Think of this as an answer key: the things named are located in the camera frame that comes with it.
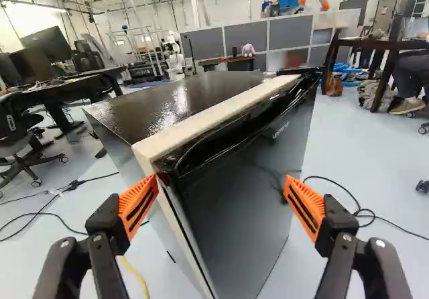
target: sneaker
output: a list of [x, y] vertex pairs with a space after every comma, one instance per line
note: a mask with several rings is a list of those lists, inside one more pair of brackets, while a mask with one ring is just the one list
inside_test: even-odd
[[389, 113], [392, 115], [403, 115], [411, 111], [417, 111], [426, 107], [423, 100], [418, 99], [416, 102], [410, 102], [404, 99], [399, 106], [393, 108]]

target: wooden desk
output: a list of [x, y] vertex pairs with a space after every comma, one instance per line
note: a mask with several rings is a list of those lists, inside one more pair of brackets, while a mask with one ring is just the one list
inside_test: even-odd
[[202, 66], [204, 68], [204, 71], [214, 70], [215, 66], [220, 63], [234, 63], [234, 62], [241, 62], [241, 61], [249, 61], [250, 63], [250, 69], [253, 70], [253, 61], [255, 61], [257, 56], [236, 56], [235, 58], [216, 58], [216, 59], [210, 59], [205, 61], [200, 61], [198, 63], [199, 66]]
[[[328, 56], [326, 57], [326, 70], [322, 77], [322, 94], [325, 94], [325, 84], [328, 80], [328, 70], [332, 71], [335, 64], [336, 55], [340, 46], [350, 46], [354, 48], [366, 48], [374, 50], [389, 50], [389, 55], [387, 56], [386, 65], [384, 66], [383, 74], [379, 85], [377, 87], [377, 92], [375, 93], [373, 104], [371, 105], [371, 112], [374, 113], [378, 110], [381, 103], [381, 98], [387, 88], [390, 76], [395, 67], [397, 60], [397, 55], [400, 50], [417, 50], [417, 49], [429, 49], [429, 43], [424, 40], [410, 40], [410, 41], [380, 41], [380, 40], [362, 40], [361, 38], [343, 38], [339, 39], [338, 34], [335, 34], [332, 39], [332, 48], [328, 51]], [[373, 78], [375, 66], [379, 61], [371, 63], [369, 78]]]

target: chair leg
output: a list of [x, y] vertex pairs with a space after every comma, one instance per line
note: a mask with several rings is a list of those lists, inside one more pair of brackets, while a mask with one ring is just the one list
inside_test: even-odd
[[16, 162], [9, 170], [2, 172], [2, 177], [4, 177], [4, 179], [0, 182], [0, 188], [8, 185], [22, 170], [23, 167], [21, 164]]
[[25, 161], [25, 164], [27, 166], [35, 166], [35, 165], [39, 165], [39, 164], [45, 164], [45, 163], [51, 162], [52, 160], [59, 160], [60, 158], [63, 158], [64, 156], [65, 156], [64, 154], [58, 154], [55, 156], [43, 157], [43, 158], [30, 158], [30, 159]]
[[36, 174], [34, 174], [34, 172], [32, 170], [30, 170], [30, 168], [28, 167], [27, 164], [25, 164], [25, 162], [18, 156], [18, 155], [13, 155], [13, 157], [15, 158], [16, 162], [22, 167], [22, 170], [25, 170], [25, 172], [33, 179], [33, 180], [40, 180]]

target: computer monitor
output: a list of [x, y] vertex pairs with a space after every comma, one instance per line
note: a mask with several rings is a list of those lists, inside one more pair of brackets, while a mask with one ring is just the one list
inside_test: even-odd
[[19, 86], [22, 77], [11, 61], [8, 53], [0, 53], [0, 76], [7, 87]]
[[43, 50], [50, 62], [65, 61], [72, 58], [72, 48], [58, 26], [24, 36], [20, 39], [25, 48], [37, 46]]
[[46, 81], [56, 76], [51, 62], [40, 48], [22, 49], [10, 53], [9, 58], [21, 75], [23, 84]]

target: cubicle partition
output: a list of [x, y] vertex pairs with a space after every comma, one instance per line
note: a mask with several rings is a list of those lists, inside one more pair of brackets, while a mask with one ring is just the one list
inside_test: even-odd
[[[255, 69], [275, 71], [302, 64], [323, 64], [335, 29], [343, 29], [341, 36], [344, 37], [359, 35], [359, 15], [360, 9], [287, 15], [208, 27], [180, 35], [187, 58], [192, 55], [191, 41], [197, 66], [202, 60], [231, 57], [234, 46], [240, 54], [242, 46], [250, 43], [257, 54]], [[340, 48], [337, 62], [346, 62], [349, 52], [350, 48]]]

